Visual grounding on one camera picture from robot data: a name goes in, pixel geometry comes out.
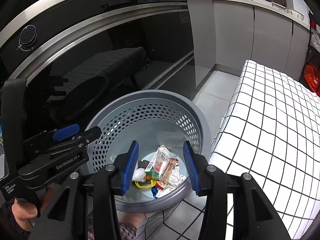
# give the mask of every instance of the oven knob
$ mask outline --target oven knob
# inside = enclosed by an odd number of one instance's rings
[[[28,25],[25,27],[20,34],[20,44],[25,46],[31,46],[37,38],[36,27]]]

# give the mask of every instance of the gray trash can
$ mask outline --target gray trash can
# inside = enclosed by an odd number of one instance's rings
[[[194,151],[210,158],[211,134],[207,120],[189,99],[164,90],[144,90],[125,95],[103,108],[87,129],[101,128],[101,137],[88,145],[89,161],[80,167],[82,175],[97,172],[127,152],[133,140],[139,143],[139,160],[151,160],[160,145],[178,152],[180,173],[188,177],[183,143],[189,140]],[[151,189],[134,185],[125,196],[116,197],[123,212],[152,213],[169,208],[192,191],[189,178],[169,194],[154,199]]]

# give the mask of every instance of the crumpled paper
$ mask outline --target crumpled paper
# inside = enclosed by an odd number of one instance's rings
[[[180,174],[180,167],[176,166],[169,177],[168,185],[164,188],[158,191],[156,194],[156,197],[162,197],[176,189],[178,186],[182,184],[186,180],[186,176]]]

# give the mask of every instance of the white tissue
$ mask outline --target white tissue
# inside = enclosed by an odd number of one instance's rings
[[[145,182],[146,173],[144,172],[144,168],[138,168],[134,171],[132,176],[132,181]]]
[[[167,195],[168,193],[173,191],[175,188],[180,186],[180,184],[185,180],[186,180],[186,176],[180,174],[180,167],[176,166],[171,172],[168,185],[164,189],[158,190],[156,197],[159,198],[164,195]]]
[[[138,162],[136,163],[136,166],[135,166],[135,168],[134,168],[134,172],[133,172],[131,181],[134,181],[134,180],[133,180],[133,176],[134,176],[134,173],[137,171],[137,169],[138,169]]]

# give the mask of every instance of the finger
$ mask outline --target finger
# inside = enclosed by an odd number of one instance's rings
[[[31,232],[33,227],[28,219],[37,216],[38,211],[35,205],[28,202],[19,202],[15,199],[12,205],[12,214],[22,229]]]
[[[40,214],[42,214],[42,212],[44,211],[44,209],[47,207],[48,203],[52,199],[53,191],[54,191],[54,185],[50,184],[47,187],[47,192],[44,195],[43,202],[42,202],[42,205],[40,207]]]

